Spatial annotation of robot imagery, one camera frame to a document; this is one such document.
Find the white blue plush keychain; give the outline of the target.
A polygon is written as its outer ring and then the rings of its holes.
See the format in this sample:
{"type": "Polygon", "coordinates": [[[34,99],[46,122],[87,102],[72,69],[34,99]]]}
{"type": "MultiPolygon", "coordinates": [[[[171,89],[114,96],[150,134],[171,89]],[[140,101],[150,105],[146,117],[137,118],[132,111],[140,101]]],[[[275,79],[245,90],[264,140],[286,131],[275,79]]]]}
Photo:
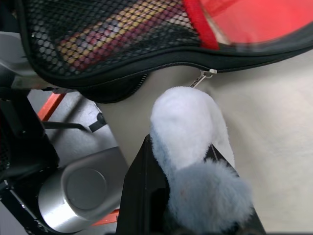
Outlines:
{"type": "Polygon", "coordinates": [[[195,235],[235,235],[253,214],[252,193],[234,168],[223,115],[198,90],[211,73],[188,87],[166,90],[151,114],[152,151],[169,185],[167,223],[195,235]]]}

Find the black red paddle case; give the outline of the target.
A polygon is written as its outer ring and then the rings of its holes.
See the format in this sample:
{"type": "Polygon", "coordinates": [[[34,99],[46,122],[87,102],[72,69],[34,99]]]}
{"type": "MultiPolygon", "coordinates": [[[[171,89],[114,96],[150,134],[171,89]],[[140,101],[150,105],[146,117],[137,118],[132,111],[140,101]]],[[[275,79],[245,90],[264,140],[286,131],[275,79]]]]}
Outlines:
{"type": "Polygon", "coordinates": [[[153,71],[191,66],[203,71],[240,71],[276,63],[308,50],[235,52],[195,46],[167,47],[140,54],[118,53],[76,66],[57,51],[65,36],[85,28],[103,16],[129,6],[135,0],[16,0],[22,45],[34,71],[45,81],[79,91],[99,103],[115,103],[133,95],[153,71]]]}

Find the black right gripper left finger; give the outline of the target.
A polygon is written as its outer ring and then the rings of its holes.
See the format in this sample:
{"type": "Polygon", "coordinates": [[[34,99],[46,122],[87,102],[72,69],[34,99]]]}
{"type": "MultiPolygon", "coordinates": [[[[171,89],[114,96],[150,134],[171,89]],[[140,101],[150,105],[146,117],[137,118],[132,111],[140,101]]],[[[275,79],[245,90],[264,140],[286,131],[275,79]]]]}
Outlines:
{"type": "Polygon", "coordinates": [[[176,235],[168,199],[168,181],[146,136],[124,179],[116,235],[176,235]]]}

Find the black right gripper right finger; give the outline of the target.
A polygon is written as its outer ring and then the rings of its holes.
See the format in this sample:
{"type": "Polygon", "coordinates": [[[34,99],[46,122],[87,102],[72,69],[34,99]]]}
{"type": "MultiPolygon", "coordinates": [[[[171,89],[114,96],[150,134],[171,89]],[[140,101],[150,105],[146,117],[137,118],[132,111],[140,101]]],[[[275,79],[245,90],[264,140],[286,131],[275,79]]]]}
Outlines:
{"type": "MultiPolygon", "coordinates": [[[[225,157],[217,150],[214,145],[211,145],[206,154],[206,159],[211,159],[214,162],[223,162],[239,177],[237,171],[231,166],[231,164],[225,159],[225,157]]],[[[232,228],[222,231],[221,234],[216,235],[267,235],[255,208],[252,210],[252,214],[245,223],[234,223],[232,228]]]]}

